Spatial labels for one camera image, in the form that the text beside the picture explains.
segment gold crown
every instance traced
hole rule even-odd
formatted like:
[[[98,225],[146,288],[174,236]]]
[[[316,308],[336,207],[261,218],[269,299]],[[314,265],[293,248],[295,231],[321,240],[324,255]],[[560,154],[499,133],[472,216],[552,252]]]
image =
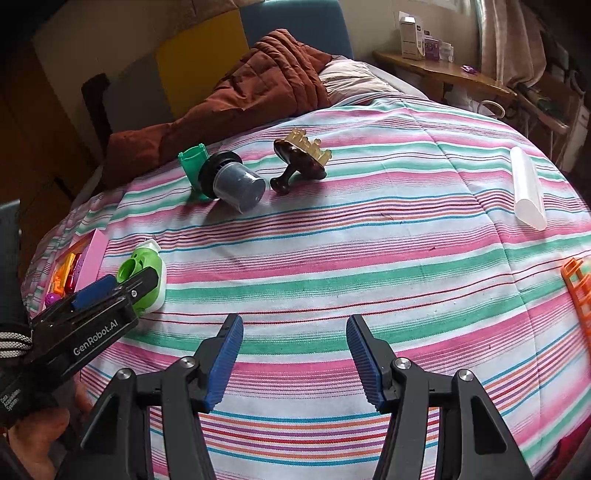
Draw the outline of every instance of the gold crown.
[[[332,158],[332,152],[328,148],[324,151],[320,149],[320,139],[316,138],[312,142],[308,140],[306,130],[303,128],[294,128],[285,137],[285,140],[294,144],[296,147],[300,147],[323,167]]]

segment orange toy block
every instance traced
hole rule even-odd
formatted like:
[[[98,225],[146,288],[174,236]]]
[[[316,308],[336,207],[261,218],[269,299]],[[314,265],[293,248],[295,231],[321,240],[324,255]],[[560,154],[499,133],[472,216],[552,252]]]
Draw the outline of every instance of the orange toy block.
[[[574,308],[587,339],[587,348],[591,352],[591,274],[584,274],[581,270],[582,265],[582,260],[571,258],[560,269],[560,273],[573,299]]]

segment brown mushroom toy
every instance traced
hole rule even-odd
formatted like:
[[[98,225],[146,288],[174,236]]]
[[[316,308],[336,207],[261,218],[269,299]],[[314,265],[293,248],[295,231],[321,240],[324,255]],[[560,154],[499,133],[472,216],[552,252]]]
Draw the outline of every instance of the brown mushroom toy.
[[[324,166],[332,158],[332,152],[322,151],[318,139],[310,142],[306,137],[306,130],[294,128],[284,140],[275,140],[273,149],[287,163],[282,175],[270,181],[271,188],[278,194],[290,192],[289,180],[296,171],[310,180],[322,180],[326,177]]]

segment purple toy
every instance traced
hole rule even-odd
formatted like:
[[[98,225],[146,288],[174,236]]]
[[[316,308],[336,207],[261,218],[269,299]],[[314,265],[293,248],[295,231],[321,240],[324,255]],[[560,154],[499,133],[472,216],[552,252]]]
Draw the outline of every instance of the purple toy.
[[[59,300],[61,300],[61,295],[59,293],[50,292],[45,295],[45,306],[50,307]]]

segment white plastic container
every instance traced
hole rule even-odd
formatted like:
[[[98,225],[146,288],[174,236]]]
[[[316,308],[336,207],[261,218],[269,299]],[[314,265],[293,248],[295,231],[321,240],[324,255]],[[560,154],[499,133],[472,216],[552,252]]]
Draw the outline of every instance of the white plastic container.
[[[513,190],[515,193],[515,216],[536,230],[544,230],[548,225],[542,185],[535,165],[529,155],[520,147],[511,149],[513,170]]]

